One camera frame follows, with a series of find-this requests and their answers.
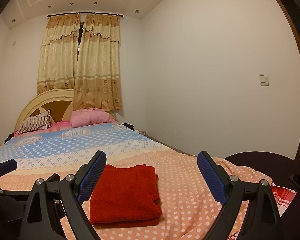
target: polka dot bed sheet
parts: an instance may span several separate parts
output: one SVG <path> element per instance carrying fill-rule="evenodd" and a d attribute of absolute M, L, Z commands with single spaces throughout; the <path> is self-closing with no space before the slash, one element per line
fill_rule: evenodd
<path fill-rule="evenodd" d="M 10 158 L 18 162 L 16 171 L 0 177 L 2 189 L 31 190 L 37 178 L 47 179 L 53 173 L 64 178 L 87 163 L 97 150 L 103 150 L 107 163 L 115 167 L 141 164 L 155 167 L 163 212 L 159 225 L 143 228 L 95 227 L 102 240 L 203 239 L 221 210 L 221 204 L 213 199 L 197 167 L 195 156 L 177 153 L 122 125 L 87 126 L 35 136 L 14 138 L 0 147 L 3 155 L 0 162 Z M 237 175 L 241 180 L 259 182 L 266 179 L 272 182 L 271 178 L 249 167 L 235 166 L 220 158 L 214 158 L 214 161 L 229 175 Z M 229 239 L 236 238 L 247 206 L 247 202 L 242 203 Z M 89 217 L 89 201 L 84 202 L 82 207 Z M 67 239 L 75 240 L 67 218 L 63 218 L 61 223 Z"/>

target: striped pillow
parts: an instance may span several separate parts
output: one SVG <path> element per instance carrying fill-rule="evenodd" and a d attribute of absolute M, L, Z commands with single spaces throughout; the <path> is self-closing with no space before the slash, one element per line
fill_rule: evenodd
<path fill-rule="evenodd" d="M 51 127 L 50 110 L 25 119 L 17 130 L 17 134 Z"/>

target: baseboard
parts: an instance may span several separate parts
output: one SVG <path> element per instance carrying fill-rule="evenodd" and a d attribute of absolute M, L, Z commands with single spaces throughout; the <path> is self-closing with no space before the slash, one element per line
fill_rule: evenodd
<path fill-rule="evenodd" d="M 175 147 L 172 147 L 172 146 L 170 146 L 170 145 L 168 145 L 168 144 L 166 144 L 166 143 L 164 143 L 164 142 L 161 142 L 161 141 L 159 141 L 159 140 L 157 140 L 157 139 L 155 139 L 155 138 L 152 138 L 152 137 L 150 137 L 150 136 L 147 136 L 147 137 L 148 137 L 149 139 L 155 141 L 155 142 L 158 142 L 158 143 L 161 143 L 161 144 L 163 144 L 163 145 L 165 145 L 165 146 L 168 146 L 169 148 L 171 148 L 172 150 L 175 150 L 176 152 L 183 153 L 183 154 L 186 154 L 186 155 L 190 155 L 190 154 L 188 154 L 188 153 L 185 153 L 184 151 L 181 151 L 181 150 L 179 150 L 179 149 L 177 149 L 177 148 L 175 148 Z"/>

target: light switch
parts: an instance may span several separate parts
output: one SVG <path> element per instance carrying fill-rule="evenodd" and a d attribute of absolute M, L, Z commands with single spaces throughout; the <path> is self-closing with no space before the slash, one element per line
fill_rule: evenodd
<path fill-rule="evenodd" d="M 260 78 L 260 86 L 269 86 L 268 75 L 259 75 L 259 78 Z"/>

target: table top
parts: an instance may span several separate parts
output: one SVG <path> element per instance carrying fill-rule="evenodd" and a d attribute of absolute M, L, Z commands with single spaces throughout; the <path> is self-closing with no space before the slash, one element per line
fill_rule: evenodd
<path fill-rule="evenodd" d="M 300 190 L 290 180 L 296 171 L 294 161 L 283 155 L 268 152 L 244 152 L 226 158 L 234 165 L 248 166 L 273 179 L 277 186 L 297 192 L 293 201 L 281 217 L 284 239 L 300 239 Z"/>

